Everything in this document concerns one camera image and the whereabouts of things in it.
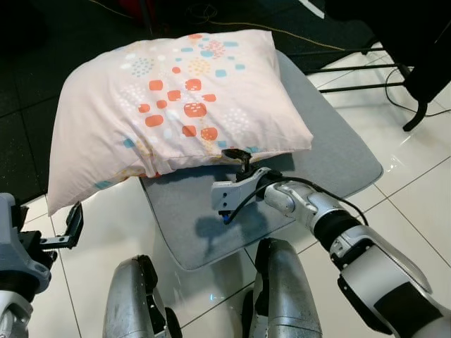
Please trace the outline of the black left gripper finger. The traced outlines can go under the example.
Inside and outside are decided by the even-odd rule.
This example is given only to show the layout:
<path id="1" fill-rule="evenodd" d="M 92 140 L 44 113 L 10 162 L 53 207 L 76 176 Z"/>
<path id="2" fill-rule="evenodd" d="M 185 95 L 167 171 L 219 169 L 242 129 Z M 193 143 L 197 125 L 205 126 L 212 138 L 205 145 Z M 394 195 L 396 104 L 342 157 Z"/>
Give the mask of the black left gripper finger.
<path id="1" fill-rule="evenodd" d="M 65 247 L 67 249 L 72 249 L 78 244 L 78 241 L 80 241 L 84 222 L 82 204 L 77 202 L 74 206 L 71 206 L 70 213 L 68 213 L 66 218 L 67 228 L 64 237 L 66 238 Z"/>

